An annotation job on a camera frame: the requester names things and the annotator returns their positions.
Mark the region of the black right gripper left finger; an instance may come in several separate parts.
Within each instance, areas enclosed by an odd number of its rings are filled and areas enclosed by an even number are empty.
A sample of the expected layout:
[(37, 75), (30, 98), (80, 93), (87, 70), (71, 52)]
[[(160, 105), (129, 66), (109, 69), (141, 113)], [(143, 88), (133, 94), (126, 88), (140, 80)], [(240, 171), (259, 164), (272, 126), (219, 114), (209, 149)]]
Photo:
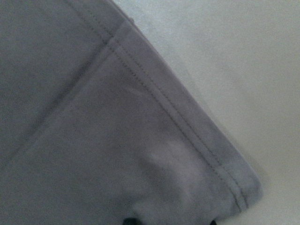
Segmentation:
[(123, 220), (123, 225), (142, 225), (142, 222), (137, 218), (129, 217)]

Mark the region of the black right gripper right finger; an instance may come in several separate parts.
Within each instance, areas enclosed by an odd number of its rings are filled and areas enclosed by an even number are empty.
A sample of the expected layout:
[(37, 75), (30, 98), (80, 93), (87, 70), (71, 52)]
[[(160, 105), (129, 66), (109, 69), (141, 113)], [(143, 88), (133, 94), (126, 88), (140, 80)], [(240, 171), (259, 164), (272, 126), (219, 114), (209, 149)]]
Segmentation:
[(213, 220), (213, 221), (210, 223), (210, 225), (217, 225), (217, 223), (216, 223), (215, 220)]

